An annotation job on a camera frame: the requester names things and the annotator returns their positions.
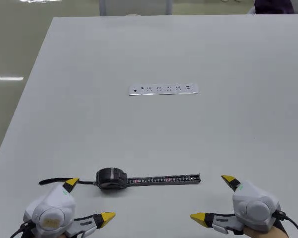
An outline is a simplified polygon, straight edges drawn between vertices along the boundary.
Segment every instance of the yellow label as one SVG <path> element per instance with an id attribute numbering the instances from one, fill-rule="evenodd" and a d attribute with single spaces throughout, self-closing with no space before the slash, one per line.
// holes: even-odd
<path id="1" fill-rule="evenodd" d="M 48 228 L 58 228 L 60 226 L 60 220 L 59 219 L 44 219 L 43 221 L 43 227 Z"/>

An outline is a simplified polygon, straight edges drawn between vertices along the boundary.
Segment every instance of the black strap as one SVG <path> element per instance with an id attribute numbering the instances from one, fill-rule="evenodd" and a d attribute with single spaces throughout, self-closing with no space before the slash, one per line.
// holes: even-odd
<path id="1" fill-rule="evenodd" d="M 53 182 L 66 182 L 69 179 L 72 179 L 72 178 L 48 178 L 48 179 L 40 181 L 39 184 L 40 185 L 46 185 L 46 184 L 53 183 Z M 92 182 L 92 181 L 81 181 L 81 180 L 79 180 L 77 183 L 94 185 L 94 182 Z"/>

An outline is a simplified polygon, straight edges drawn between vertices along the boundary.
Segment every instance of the white table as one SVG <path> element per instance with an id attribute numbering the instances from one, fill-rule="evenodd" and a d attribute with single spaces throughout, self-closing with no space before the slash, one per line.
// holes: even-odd
<path id="1" fill-rule="evenodd" d="M 200 94 L 128 96 L 174 82 Z M 0 237 L 52 187 L 39 180 L 103 167 L 203 182 L 79 184 L 77 217 L 117 213 L 91 238 L 223 238 L 189 217 L 232 212 L 222 174 L 274 193 L 298 222 L 298 15 L 54 19 L 0 149 Z"/>

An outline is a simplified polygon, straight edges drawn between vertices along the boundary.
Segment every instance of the power strip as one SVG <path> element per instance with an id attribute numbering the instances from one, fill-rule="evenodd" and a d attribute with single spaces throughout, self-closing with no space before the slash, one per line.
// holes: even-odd
<path id="1" fill-rule="evenodd" d="M 177 84 L 134 84 L 129 88 L 129 95 L 170 95 L 197 94 L 199 87 L 195 83 Z"/>

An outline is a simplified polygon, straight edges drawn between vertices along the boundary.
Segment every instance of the black cable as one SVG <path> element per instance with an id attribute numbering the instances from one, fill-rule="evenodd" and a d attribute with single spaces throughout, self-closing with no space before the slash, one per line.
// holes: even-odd
<path id="1" fill-rule="evenodd" d="M 276 210 L 272 214 L 272 217 L 275 217 L 276 219 L 281 220 L 281 221 L 283 221 L 283 220 L 290 221 L 298 230 L 298 225 L 296 224 L 296 222 L 294 222 L 291 218 L 289 218 L 285 212 Z"/>
<path id="2" fill-rule="evenodd" d="M 15 233 L 13 233 L 12 236 L 10 236 L 10 238 L 14 238 L 17 234 L 21 232 L 24 233 L 24 232 L 30 231 L 34 227 L 35 227 L 35 224 L 32 221 L 25 222 L 21 224 L 20 228 Z"/>
<path id="3" fill-rule="evenodd" d="M 40 185 L 46 185 L 46 184 L 53 183 L 53 182 L 66 182 L 69 179 L 72 179 L 72 178 L 49 178 L 49 179 L 45 179 L 45 180 L 40 181 L 39 184 Z M 77 183 L 87 184 L 87 185 L 94 185 L 95 182 L 79 180 Z"/>
<path id="4" fill-rule="evenodd" d="M 291 218 L 289 218 L 288 216 L 285 217 L 285 220 L 290 221 L 298 230 L 298 225 L 296 224 L 296 222 L 294 222 Z"/>

